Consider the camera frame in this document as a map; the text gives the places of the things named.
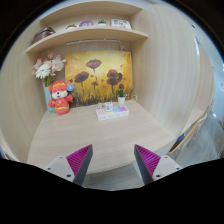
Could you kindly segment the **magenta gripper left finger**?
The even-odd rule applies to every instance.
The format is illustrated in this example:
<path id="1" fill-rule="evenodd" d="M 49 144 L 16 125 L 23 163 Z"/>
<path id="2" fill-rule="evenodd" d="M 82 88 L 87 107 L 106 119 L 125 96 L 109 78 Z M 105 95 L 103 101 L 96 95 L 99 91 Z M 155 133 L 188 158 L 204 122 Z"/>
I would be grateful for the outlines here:
<path id="1" fill-rule="evenodd" d="M 92 156 L 93 147 L 92 145 L 88 145 L 67 157 L 58 156 L 45 167 L 45 170 L 81 186 Z"/>

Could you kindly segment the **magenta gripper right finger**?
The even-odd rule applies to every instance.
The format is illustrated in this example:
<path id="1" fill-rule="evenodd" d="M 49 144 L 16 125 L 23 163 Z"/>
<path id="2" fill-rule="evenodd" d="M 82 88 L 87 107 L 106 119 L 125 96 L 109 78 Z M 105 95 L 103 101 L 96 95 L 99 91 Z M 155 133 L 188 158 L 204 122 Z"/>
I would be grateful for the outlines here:
<path id="1" fill-rule="evenodd" d="M 181 170 L 168 155 L 159 156 L 139 145 L 134 146 L 134 155 L 145 185 Z"/>

